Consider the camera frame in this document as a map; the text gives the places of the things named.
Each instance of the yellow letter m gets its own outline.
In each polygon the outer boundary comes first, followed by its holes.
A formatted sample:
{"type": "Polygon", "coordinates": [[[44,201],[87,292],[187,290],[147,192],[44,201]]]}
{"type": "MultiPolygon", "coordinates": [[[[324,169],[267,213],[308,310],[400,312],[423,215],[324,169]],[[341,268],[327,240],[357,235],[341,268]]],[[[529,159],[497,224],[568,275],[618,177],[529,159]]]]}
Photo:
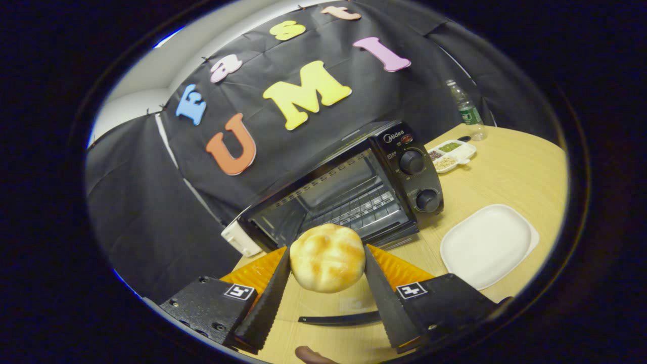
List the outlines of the yellow letter m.
{"type": "Polygon", "coordinates": [[[351,94],[348,86],[343,86],[325,69],[322,61],[314,61],[301,68],[301,86],[276,82],[263,93],[263,98],[271,98],[285,116],[285,129],[293,130],[308,120],[308,114],[298,111],[295,105],[317,113],[319,100],[317,92],[322,96],[322,104],[330,106],[351,94]]]}

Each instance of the finger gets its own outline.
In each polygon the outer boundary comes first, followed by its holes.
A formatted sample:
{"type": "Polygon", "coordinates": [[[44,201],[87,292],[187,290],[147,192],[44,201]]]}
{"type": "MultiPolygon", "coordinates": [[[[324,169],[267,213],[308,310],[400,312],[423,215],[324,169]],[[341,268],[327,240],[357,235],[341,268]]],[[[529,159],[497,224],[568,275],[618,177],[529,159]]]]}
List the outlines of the finger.
{"type": "Polygon", "coordinates": [[[328,358],[321,356],[319,353],[314,352],[309,347],[298,347],[294,350],[294,354],[305,364],[338,364],[328,358]]]}

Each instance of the toaster oven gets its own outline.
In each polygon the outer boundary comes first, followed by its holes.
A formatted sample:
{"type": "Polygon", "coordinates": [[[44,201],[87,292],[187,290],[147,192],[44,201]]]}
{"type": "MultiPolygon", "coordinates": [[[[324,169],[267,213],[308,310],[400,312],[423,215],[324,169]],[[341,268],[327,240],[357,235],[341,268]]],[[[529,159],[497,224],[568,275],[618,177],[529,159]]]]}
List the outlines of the toaster oven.
{"type": "Polygon", "coordinates": [[[222,236],[245,256],[291,244],[325,223],[389,249],[418,231],[415,211],[438,214],[443,191],[421,141],[404,122],[371,122],[274,183],[222,236]]]}

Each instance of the oven control knob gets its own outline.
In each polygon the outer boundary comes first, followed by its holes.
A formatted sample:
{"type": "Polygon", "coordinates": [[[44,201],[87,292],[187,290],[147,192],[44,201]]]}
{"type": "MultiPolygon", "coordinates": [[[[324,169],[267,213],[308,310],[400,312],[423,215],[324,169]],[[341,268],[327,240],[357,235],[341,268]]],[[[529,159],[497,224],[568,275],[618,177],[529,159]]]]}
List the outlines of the oven control knob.
{"type": "Polygon", "coordinates": [[[438,198],[438,192],[434,190],[423,190],[418,193],[418,197],[415,199],[415,204],[418,206],[418,209],[424,212],[436,211],[440,203],[441,199],[438,198]]]}
{"type": "Polygon", "coordinates": [[[400,169],[406,174],[422,172],[424,157],[417,150],[407,150],[400,158],[400,169]]]}

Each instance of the bun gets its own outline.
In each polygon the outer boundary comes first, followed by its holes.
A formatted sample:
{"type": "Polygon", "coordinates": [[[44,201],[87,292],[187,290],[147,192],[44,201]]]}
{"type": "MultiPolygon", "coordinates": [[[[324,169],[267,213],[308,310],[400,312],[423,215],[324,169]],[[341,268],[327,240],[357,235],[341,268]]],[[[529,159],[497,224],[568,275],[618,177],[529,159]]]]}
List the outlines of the bun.
{"type": "Polygon", "coordinates": [[[306,290],[345,290],[362,277],[365,263],[359,235],[332,223],[309,229],[290,246],[292,274],[306,290]]]}

